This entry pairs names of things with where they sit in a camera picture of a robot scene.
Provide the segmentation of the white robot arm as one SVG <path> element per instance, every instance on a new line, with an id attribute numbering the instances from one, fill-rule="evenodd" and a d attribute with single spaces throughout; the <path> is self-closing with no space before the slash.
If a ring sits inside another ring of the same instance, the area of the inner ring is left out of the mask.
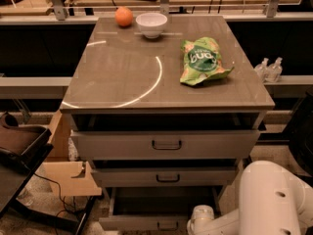
<path id="1" fill-rule="evenodd" d="M 189 235 L 307 235 L 313 227 L 313 188 L 282 166 L 257 161 L 240 180 L 239 207 L 216 218 L 199 205 Z"/>

